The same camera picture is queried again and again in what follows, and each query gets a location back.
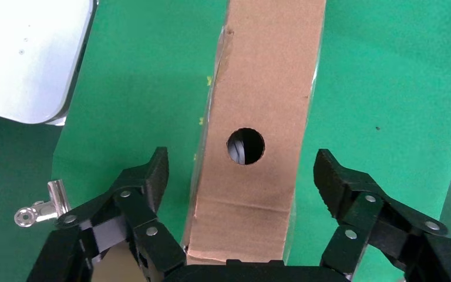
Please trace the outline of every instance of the green mat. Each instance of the green mat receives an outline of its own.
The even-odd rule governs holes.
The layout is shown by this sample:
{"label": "green mat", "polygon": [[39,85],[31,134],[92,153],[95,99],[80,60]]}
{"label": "green mat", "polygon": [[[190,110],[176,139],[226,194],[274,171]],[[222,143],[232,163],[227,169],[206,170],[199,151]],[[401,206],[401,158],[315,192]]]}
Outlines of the green mat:
{"label": "green mat", "polygon": [[47,182],[61,128],[0,118],[0,282],[23,282],[53,221],[31,228],[15,224],[21,207],[49,198]]}
{"label": "green mat", "polygon": [[[225,9],[225,0],[100,2],[53,160],[73,206],[167,146],[159,216],[180,239]],[[336,228],[312,179],[320,147],[439,218],[451,178],[451,0],[328,1],[290,264],[318,265]],[[377,277],[401,273],[369,247],[355,281]]]}

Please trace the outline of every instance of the metal rivet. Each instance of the metal rivet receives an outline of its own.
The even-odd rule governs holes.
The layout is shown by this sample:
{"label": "metal rivet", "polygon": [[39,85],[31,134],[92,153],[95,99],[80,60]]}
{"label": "metal rivet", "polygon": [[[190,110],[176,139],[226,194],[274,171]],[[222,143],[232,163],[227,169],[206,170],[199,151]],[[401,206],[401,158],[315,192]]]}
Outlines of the metal rivet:
{"label": "metal rivet", "polygon": [[434,223],[434,222],[427,221],[425,224],[426,224],[426,226],[428,226],[430,229],[433,229],[433,230],[440,230],[440,226],[438,226],[438,224],[436,224],[436,223]]}
{"label": "metal rivet", "polygon": [[357,239],[357,233],[355,233],[353,230],[350,229],[346,230],[345,235],[352,240]]}
{"label": "metal rivet", "polygon": [[31,227],[36,221],[36,212],[30,207],[19,209],[15,214],[15,223],[20,227]]}
{"label": "metal rivet", "polygon": [[69,214],[67,216],[65,216],[65,219],[63,219],[64,223],[72,223],[77,219],[76,216],[74,216],[73,214]]}
{"label": "metal rivet", "polygon": [[120,197],[127,198],[130,196],[130,191],[123,191],[120,193]]}
{"label": "metal rivet", "polygon": [[374,197],[371,196],[371,195],[367,195],[367,196],[366,196],[366,200],[369,201],[369,202],[371,202],[371,203],[374,203],[374,202],[376,201],[376,198],[374,198]]}
{"label": "metal rivet", "polygon": [[146,235],[148,236],[154,236],[156,233],[158,233],[158,229],[156,229],[156,227],[149,227],[146,229]]}

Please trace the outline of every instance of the hole in cardboard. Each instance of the hole in cardboard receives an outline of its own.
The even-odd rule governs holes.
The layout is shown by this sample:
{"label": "hole in cardboard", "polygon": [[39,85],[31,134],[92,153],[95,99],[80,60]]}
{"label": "hole in cardboard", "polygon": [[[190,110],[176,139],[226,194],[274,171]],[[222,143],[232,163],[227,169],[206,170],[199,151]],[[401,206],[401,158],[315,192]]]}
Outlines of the hole in cardboard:
{"label": "hole in cardboard", "polygon": [[251,165],[264,154],[264,138],[255,129],[241,128],[229,137],[227,150],[233,161],[241,165]]}

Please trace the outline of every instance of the cardboard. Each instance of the cardboard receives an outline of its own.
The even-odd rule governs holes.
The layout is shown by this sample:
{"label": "cardboard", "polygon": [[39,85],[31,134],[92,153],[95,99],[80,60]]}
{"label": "cardboard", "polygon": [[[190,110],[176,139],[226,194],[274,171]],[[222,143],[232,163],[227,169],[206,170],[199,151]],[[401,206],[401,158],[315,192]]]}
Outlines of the cardboard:
{"label": "cardboard", "polygon": [[103,260],[96,263],[92,273],[91,282],[114,281],[147,281],[125,241],[111,247]]}
{"label": "cardboard", "polygon": [[[229,1],[183,240],[188,264],[283,258],[324,9],[325,0]],[[265,144],[248,165],[228,153],[242,128]]]}

